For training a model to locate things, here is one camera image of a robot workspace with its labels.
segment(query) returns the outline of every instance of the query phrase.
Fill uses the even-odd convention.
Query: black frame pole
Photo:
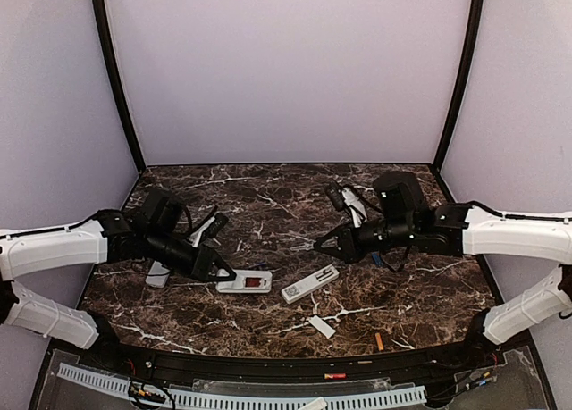
[[[114,93],[115,105],[119,118],[122,122],[123,132],[127,138],[127,144],[131,151],[131,156],[139,173],[142,173],[147,166],[141,152],[141,147],[137,140],[133,121],[131,119],[125,93],[123,92],[122,80],[119,76],[119,68],[115,60],[114,45],[109,30],[109,21],[107,20],[107,12],[105,11],[105,0],[91,0],[93,3],[93,11],[96,16],[97,32],[99,33],[99,42],[101,43],[101,51],[104,55],[105,67],[107,68],[107,76],[111,84],[111,90]]]
[[[449,150],[450,142],[453,138],[453,132],[455,131],[455,125],[457,124],[458,113],[463,102],[463,95],[465,95],[468,74],[471,69],[471,62],[473,62],[473,53],[475,52],[476,36],[479,31],[483,2],[484,0],[471,0],[467,32],[465,33],[465,43],[463,44],[463,52],[461,53],[461,60],[458,66],[455,88],[453,89],[453,96],[450,100],[449,112],[447,113],[447,119],[445,120],[437,153],[433,159],[433,167],[438,172],[441,171],[443,163],[445,162],[445,157],[447,156],[447,151]]]

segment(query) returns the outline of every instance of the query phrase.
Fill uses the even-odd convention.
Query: black metal frame
[[[433,164],[428,164],[431,173],[443,192],[447,201],[453,202],[452,194],[441,176],[441,169],[450,146],[455,125],[457,123],[460,106],[467,86],[468,74],[475,51],[476,36],[479,27],[481,11],[484,0],[471,0],[467,33],[458,68],[457,80],[450,101],[450,109],[444,124],[441,140],[437,149]],[[105,12],[105,0],[93,0],[94,13],[96,15],[97,29],[101,41],[101,47],[105,58],[105,65],[109,80],[114,92],[115,103],[120,114],[125,137],[129,143],[131,155],[137,165],[139,173],[147,167],[141,153],[139,142],[133,128],[129,109],[125,100],[122,82],[120,79],[117,62]],[[484,277],[491,289],[497,304],[502,303],[502,295],[491,274],[490,267],[483,256],[478,256],[477,261],[481,266]],[[310,359],[310,360],[264,360],[228,358],[216,356],[194,356],[174,354],[172,352],[155,351],[143,347],[120,345],[121,351],[126,357],[136,362],[137,373],[140,377],[152,381],[167,381],[178,384],[191,385],[195,379],[227,380],[227,381],[263,381],[263,382],[319,382],[324,381],[326,372],[345,372],[348,380],[373,379],[379,377],[391,377],[392,382],[415,381],[422,382],[429,391],[442,390],[453,384],[453,371],[435,370],[426,365],[428,361],[438,359],[447,361],[455,355],[460,343],[453,343],[427,349],[419,349],[392,354],[379,354],[371,356]],[[541,359],[528,331],[523,331],[509,342],[503,345],[503,350],[510,348],[529,346],[533,359],[540,374],[541,383],[546,394],[549,408],[556,409],[554,396],[543,369]],[[93,360],[93,352],[81,352],[76,347],[59,340],[52,340],[44,357],[34,395],[30,402],[30,409],[34,409],[39,400],[43,379],[53,351],[61,349],[76,355],[80,355],[80,361],[84,364],[104,368],[101,363]],[[148,368],[145,362],[151,362],[153,368]]]
[[[127,138],[127,144],[133,157],[133,162],[139,173],[142,173],[147,167],[145,159],[141,152],[141,146],[137,140],[137,134],[133,127],[133,121],[127,106],[127,100],[123,91],[123,84],[117,67],[117,60],[115,58],[114,44],[111,39],[111,32],[109,30],[109,21],[107,19],[107,12],[105,10],[105,0],[91,0],[93,3],[93,12],[96,16],[97,32],[99,34],[99,42],[101,43],[101,51],[105,60],[105,67],[107,68],[107,77],[111,90],[114,93],[115,106],[117,113],[122,122],[123,132]]]
[[[455,125],[457,124],[461,103],[463,101],[463,96],[467,87],[468,74],[471,68],[471,62],[473,61],[476,36],[479,29],[479,22],[481,20],[481,11],[483,10],[483,2],[484,0],[471,0],[467,22],[467,32],[465,34],[465,42],[463,44],[463,51],[461,53],[457,79],[455,81],[455,87],[453,89],[453,95],[450,100],[450,107],[447,113],[445,124],[443,126],[441,139],[433,159],[433,167],[438,172],[441,171],[445,157],[449,150],[450,142],[455,130]],[[117,66],[117,59],[115,57],[111,32],[109,29],[107,12],[105,10],[105,0],[92,0],[92,3],[94,14],[96,16],[97,32],[99,34],[101,50],[105,60],[107,76],[114,93],[117,112],[122,122],[123,132],[125,133],[131,156],[133,157],[133,162],[137,166],[139,173],[142,173],[147,168],[147,166],[145,164],[145,159],[143,158],[141,147],[137,139],[137,134],[133,126],[133,120],[130,116],[129,107],[127,106],[123,84],[121,81],[119,68]]]
[[[461,53],[461,60],[458,65],[457,80],[455,81],[455,88],[453,89],[453,96],[450,100],[449,111],[447,112],[447,119],[445,120],[441,140],[439,141],[437,153],[433,159],[433,167],[438,172],[441,171],[443,163],[445,162],[445,157],[447,156],[447,151],[449,150],[450,142],[453,138],[453,132],[455,131],[455,125],[457,124],[463,96],[465,95],[468,74],[471,70],[473,53],[475,52],[476,36],[479,31],[483,2],[484,0],[471,0],[468,13],[467,33],[465,34],[463,52]]]

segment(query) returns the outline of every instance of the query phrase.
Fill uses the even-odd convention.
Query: brown marble surface
[[[325,196],[331,180],[370,189],[380,173],[414,172],[430,205],[444,197],[428,168],[386,164],[159,166],[148,169],[127,208],[149,188],[168,188],[189,205],[193,221],[213,205],[230,218],[211,245],[234,268],[266,262],[273,289],[265,295],[224,295],[213,284],[173,275],[164,289],[145,285],[143,262],[96,267],[80,307],[105,315],[123,343],[212,356],[329,357],[386,352],[462,340],[472,315],[493,305],[478,264],[437,255],[410,255],[403,272],[367,257],[346,265],[311,250],[313,240],[346,222]],[[340,277],[287,305],[280,290],[333,263]],[[327,339],[307,318],[323,317],[337,332]]]

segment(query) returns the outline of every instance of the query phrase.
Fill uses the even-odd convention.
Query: white wall
[[[470,0],[107,3],[147,163],[430,163]]]
[[[483,19],[442,174],[458,201],[504,210],[572,209],[572,0],[484,0]],[[512,298],[554,265],[489,261]],[[532,328],[559,408],[570,408],[572,322]]]
[[[136,178],[91,0],[0,0],[0,229],[119,207]],[[22,277],[75,306],[89,267]],[[0,326],[0,409],[28,408],[47,340]]]

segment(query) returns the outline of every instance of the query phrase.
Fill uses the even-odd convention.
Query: orange object
[[[380,352],[383,350],[382,335],[379,332],[375,333],[375,341],[377,341],[377,350]]]
[[[345,379],[346,373],[345,372],[335,372],[334,374],[325,374],[325,379]]]

